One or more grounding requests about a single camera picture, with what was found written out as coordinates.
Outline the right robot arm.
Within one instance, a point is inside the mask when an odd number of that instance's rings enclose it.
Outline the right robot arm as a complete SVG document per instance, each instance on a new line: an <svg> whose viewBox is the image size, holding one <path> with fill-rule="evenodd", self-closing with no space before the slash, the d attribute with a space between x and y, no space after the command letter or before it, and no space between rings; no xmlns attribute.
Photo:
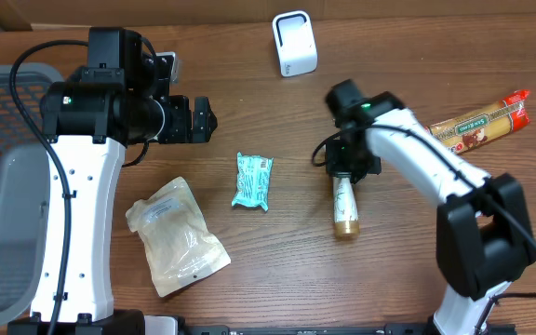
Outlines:
<svg viewBox="0 0 536 335"><path fill-rule="evenodd" d="M490 312L536 261L524 192L508 174L491 177L446 149L395 95L364 96L352 80L325 102L339 133L321 143L333 182L335 235L359 234L352 186L387 161L436 209L437 266L447 282L423 334L513 334Z"/></svg>

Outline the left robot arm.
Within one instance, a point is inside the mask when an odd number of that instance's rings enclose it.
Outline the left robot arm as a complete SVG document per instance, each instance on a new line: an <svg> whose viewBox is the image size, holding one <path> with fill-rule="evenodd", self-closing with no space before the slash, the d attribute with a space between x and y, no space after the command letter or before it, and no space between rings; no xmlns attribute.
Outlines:
<svg viewBox="0 0 536 335"><path fill-rule="evenodd" d="M205 97L173 96L176 58L141 34L93 28L87 63L53 83L31 130L47 151L45 249L30 313L11 334L180 333L174 316L117 310L111 289L114 196L130 145L204 143L218 122Z"/></svg>

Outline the white cosmetic tube gold cap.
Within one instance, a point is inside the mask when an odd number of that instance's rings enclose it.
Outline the white cosmetic tube gold cap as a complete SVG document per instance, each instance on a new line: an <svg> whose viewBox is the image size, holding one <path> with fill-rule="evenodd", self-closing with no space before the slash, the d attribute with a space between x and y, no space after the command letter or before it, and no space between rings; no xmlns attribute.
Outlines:
<svg viewBox="0 0 536 335"><path fill-rule="evenodd" d="M353 239L360 234L355 193L349 177L333 177L334 234L338 239Z"/></svg>

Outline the teal snack packet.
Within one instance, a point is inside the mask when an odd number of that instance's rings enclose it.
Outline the teal snack packet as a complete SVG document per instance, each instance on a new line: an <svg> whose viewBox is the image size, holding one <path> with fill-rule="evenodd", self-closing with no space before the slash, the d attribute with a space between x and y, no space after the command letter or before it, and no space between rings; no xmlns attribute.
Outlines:
<svg viewBox="0 0 536 335"><path fill-rule="evenodd" d="M273 158L237 154L236 191L231 205L269 209L268 193L274 163Z"/></svg>

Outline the beige mushroom pouch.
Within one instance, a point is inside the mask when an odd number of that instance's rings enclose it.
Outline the beige mushroom pouch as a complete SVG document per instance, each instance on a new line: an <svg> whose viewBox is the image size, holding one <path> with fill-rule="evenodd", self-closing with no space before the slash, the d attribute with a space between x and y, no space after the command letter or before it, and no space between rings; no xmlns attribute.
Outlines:
<svg viewBox="0 0 536 335"><path fill-rule="evenodd" d="M231 263L225 247L211 233L186 180L178 177L126 213L139 235L156 292L166 297Z"/></svg>

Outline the red orange pasta package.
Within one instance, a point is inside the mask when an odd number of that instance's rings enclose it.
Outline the red orange pasta package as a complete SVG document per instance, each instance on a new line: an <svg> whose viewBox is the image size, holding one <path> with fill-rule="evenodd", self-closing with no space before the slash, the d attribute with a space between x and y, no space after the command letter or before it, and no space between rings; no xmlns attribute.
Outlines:
<svg viewBox="0 0 536 335"><path fill-rule="evenodd" d="M478 110L427 126L426 131L455 154L472 151L526 127L528 96L527 89L517 90Z"/></svg>

